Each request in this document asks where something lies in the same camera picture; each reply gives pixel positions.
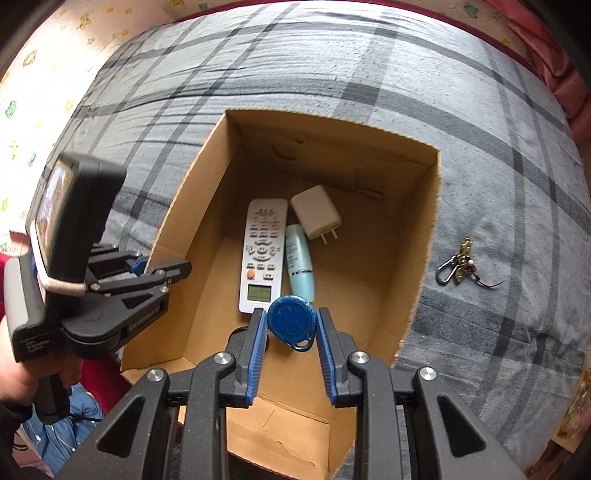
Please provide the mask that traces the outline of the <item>person's left hand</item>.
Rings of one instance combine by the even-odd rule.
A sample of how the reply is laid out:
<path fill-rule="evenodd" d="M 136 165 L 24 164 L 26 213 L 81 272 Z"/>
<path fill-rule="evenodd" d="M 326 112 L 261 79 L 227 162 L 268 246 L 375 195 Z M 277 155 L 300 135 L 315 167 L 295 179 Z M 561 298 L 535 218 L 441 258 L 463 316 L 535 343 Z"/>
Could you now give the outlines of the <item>person's left hand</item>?
<path fill-rule="evenodd" d="M 79 382 L 83 361 L 69 350 L 52 351 L 47 355 L 17 362 L 13 355 L 5 318 L 1 321 L 1 380 L 3 403 L 31 405 L 39 380 L 57 374 L 64 388 Z"/>

